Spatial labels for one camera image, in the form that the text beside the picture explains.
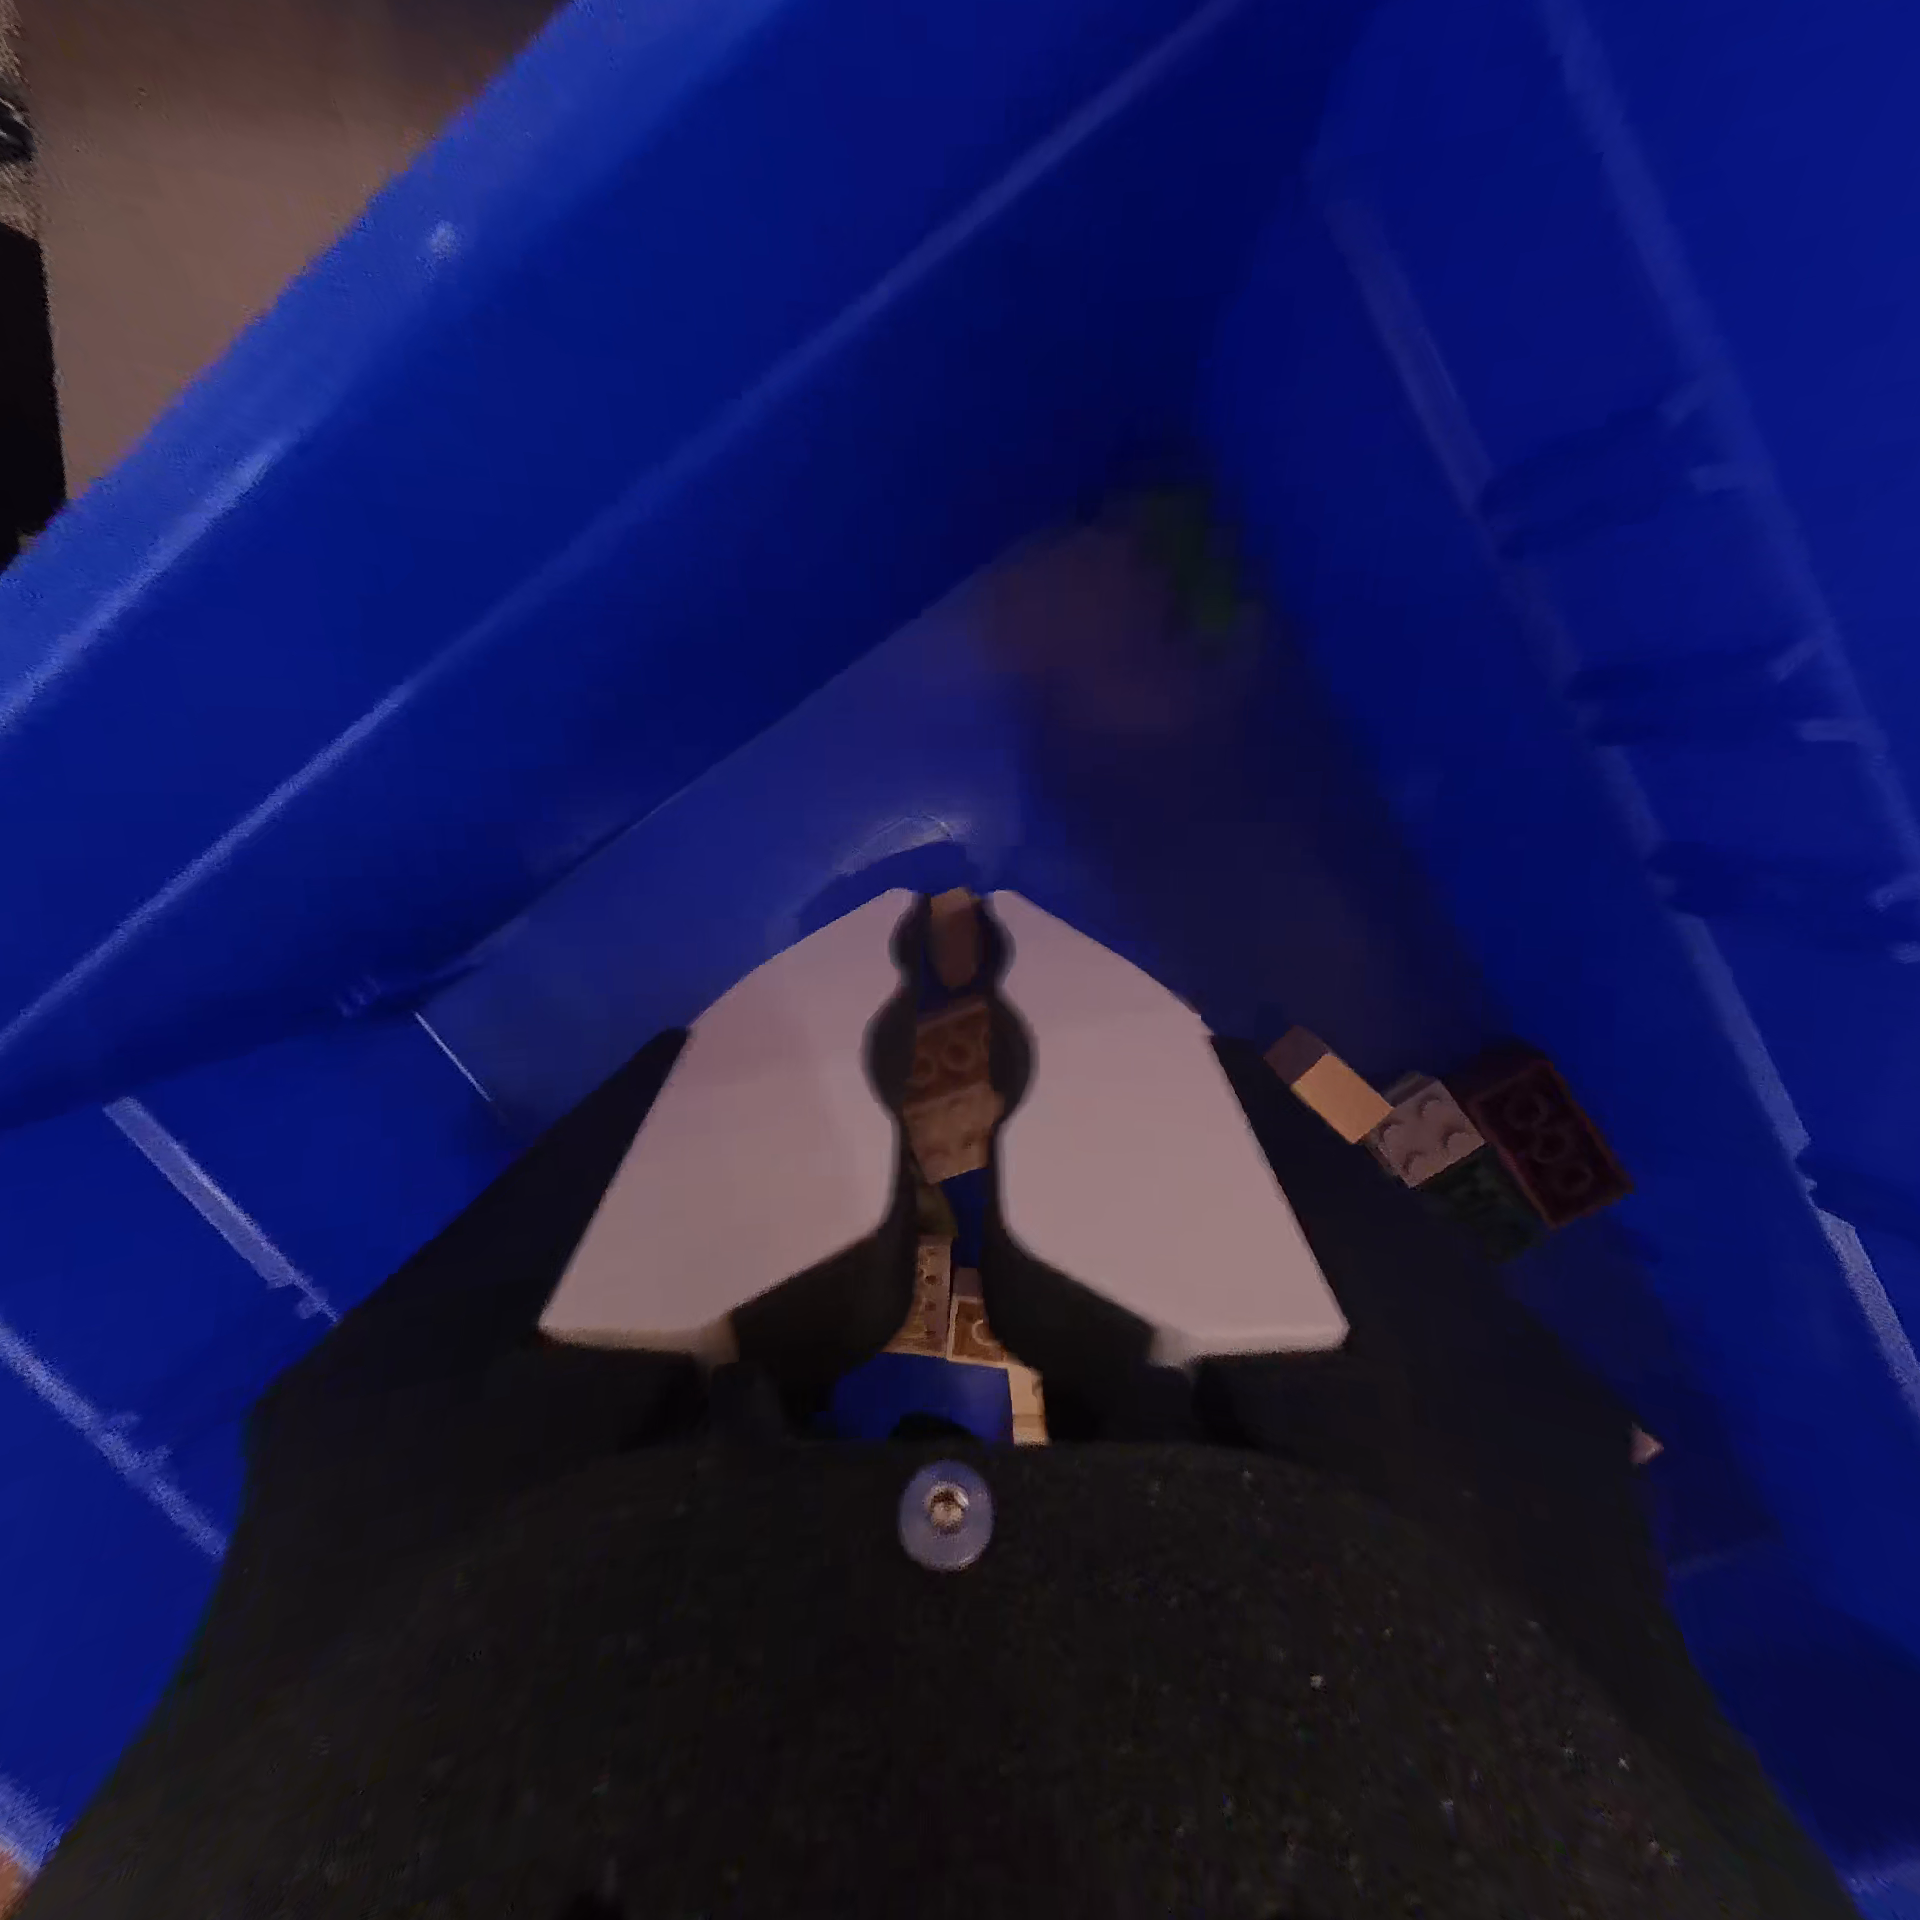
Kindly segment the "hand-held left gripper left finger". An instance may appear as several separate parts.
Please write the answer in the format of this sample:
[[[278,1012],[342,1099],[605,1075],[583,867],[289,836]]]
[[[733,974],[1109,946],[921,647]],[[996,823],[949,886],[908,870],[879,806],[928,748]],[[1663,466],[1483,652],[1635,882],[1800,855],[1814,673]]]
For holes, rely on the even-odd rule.
[[[913,1228],[902,1105],[921,899],[889,889],[691,1027],[539,1317],[598,1351],[735,1357],[780,1287]]]

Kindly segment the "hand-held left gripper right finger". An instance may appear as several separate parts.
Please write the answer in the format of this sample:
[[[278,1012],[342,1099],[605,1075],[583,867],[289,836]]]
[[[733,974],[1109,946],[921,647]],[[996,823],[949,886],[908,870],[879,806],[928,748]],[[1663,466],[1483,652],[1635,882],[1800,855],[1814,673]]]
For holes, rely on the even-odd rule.
[[[1019,893],[988,907],[1025,1046],[993,1138],[1014,1247],[1140,1321],[1157,1363],[1337,1351],[1347,1314],[1207,1022]]]

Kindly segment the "tan brick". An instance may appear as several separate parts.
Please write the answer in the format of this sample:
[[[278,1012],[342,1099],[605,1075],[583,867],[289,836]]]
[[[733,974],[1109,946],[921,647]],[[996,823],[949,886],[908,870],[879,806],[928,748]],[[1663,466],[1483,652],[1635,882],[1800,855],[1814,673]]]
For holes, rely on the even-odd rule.
[[[950,886],[925,901],[918,1012],[934,1018],[975,999],[989,975],[988,923],[969,886]]]

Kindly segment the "pile of assorted bricks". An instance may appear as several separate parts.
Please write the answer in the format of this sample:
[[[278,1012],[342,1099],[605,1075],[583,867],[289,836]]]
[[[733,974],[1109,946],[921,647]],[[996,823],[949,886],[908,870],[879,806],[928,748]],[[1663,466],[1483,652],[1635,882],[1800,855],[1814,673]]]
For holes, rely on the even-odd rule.
[[[1494,1353],[1519,1353],[1531,1378],[1534,1353],[1557,1353],[1499,1276],[1549,1234],[1621,1203],[1629,1182],[1542,1053],[1494,1052],[1449,1082],[1405,1075],[1343,1138],[1372,1089],[1303,1028],[1265,1053],[1225,1037],[1214,1050],[1262,1142],[1272,1142],[1280,1116],[1315,1114],[1337,1147],[1337,1183],[1291,1150],[1280,1183],[1349,1314],[1353,1351],[1433,1359],[1461,1378],[1487,1377]],[[985,1002],[959,999],[921,1020],[905,1083],[918,1270],[889,1353],[1019,1366],[977,1282],[989,1251],[977,1180],[999,1108]]]

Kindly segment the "blue plastic bin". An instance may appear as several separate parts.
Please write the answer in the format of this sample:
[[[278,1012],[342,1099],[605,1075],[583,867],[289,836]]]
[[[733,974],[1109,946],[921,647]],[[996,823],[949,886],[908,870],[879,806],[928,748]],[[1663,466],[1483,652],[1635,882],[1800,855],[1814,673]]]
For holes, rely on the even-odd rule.
[[[541,1334],[953,886],[1016,1372],[905,1099]],[[1542,1053],[1557,1353],[1021,1254],[996,891]],[[384,183],[4,570],[4,1916],[1915,1916],[1915,5],[568,5]]]

